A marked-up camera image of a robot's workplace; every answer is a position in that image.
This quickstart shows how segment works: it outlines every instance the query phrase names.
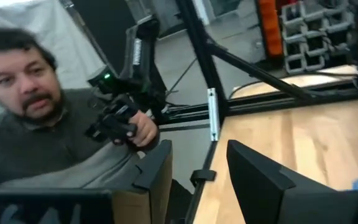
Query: wooden table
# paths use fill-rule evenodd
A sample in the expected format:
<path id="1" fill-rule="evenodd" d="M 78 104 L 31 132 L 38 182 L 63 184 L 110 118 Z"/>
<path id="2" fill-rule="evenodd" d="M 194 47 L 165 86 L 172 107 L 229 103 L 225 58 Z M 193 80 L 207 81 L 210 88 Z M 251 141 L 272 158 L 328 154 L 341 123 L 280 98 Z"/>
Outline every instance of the wooden table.
<path id="1" fill-rule="evenodd" d="M 354 73 L 352 67 L 324 72 Z M 298 86 L 341 78 L 305 75 L 284 78 Z M 264 83 L 239 90 L 234 97 L 276 91 Z M 218 174 L 205 184 L 195 224 L 245 223 L 226 161 L 229 139 L 236 139 L 297 172 L 334 189 L 351 189 L 358 178 L 358 100 L 226 118 L 211 164 Z"/>

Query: concrete floor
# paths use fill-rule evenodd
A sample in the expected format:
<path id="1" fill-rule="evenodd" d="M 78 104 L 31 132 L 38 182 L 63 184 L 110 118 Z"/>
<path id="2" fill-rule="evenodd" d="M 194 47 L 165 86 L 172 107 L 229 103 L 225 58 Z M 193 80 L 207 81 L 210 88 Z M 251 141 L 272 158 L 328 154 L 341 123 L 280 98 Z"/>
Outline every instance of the concrete floor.
<path id="1" fill-rule="evenodd" d="M 226 47 L 230 53 L 249 62 L 255 62 L 255 53 L 263 51 L 263 49 L 255 48 L 255 43 L 259 36 L 251 30 L 241 32 L 241 30 L 247 30 L 246 28 L 252 25 L 254 24 L 242 21 L 241 17 L 236 13 L 231 13 L 214 21 L 207 27 L 207 31 L 217 43 Z M 158 69 L 168 89 L 174 85 L 195 58 L 186 32 L 162 39 L 158 43 L 156 54 Z M 256 81 L 248 74 L 218 58 L 215 58 L 214 61 L 226 96 L 231 93 L 235 86 Z M 274 74 L 282 76 L 283 72 L 278 71 L 274 72 Z M 178 92 L 169 95 L 167 99 L 169 102 L 186 105 L 207 102 L 207 86 L 198 62 L 189 69 L 175 87 L 175 90 L 178 90 Z M 193 170 L 202 168 L 211 142 L 209 129 L 164 132 L 162 133 L 162 139 L 171 139 L 173 141 L 174 178 L 192 191 L 194 188 L 189 178 Z"/>

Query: man's hand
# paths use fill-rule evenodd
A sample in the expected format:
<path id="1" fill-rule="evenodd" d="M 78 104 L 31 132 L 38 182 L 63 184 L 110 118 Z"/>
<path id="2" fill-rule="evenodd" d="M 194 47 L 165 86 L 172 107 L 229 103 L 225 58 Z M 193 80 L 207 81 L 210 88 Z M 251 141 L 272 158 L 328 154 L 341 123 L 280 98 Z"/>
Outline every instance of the man's hand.
<path id="1" fill-rule="evenodd" d="M 135 137 L 129 138 L 137 147 L 148 145 L 158 133 L 157 125 L 141 111 L 138 111 L 129 122 L 137 126 Z"/>

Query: nose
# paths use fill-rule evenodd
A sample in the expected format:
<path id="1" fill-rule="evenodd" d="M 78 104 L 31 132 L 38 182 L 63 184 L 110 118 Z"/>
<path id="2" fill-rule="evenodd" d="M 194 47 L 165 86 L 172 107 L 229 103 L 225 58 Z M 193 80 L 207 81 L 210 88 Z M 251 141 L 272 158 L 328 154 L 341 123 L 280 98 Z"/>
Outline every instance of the nose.
<path id="1" fill-rule="evenodd" d="M 22 75 L 19 81 L 21 94 L 33 93 L 38 90 L 38 84 L 26 75 Z"/>

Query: orange object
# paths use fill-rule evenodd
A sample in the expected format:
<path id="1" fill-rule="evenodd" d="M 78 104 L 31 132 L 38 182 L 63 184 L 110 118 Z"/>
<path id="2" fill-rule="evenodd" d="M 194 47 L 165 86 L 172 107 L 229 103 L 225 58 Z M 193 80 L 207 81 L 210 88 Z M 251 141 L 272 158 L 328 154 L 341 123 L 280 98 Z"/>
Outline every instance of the orange object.
<path id="1" fill-rule="evenodd" d="M 260 18 L 263 24 L 262 32 L 264 33 L 267 57 L 276 57 L 283 55 L 283 44 L 276 3 L 274 0 L 257 0 L 259 4 Z"/>

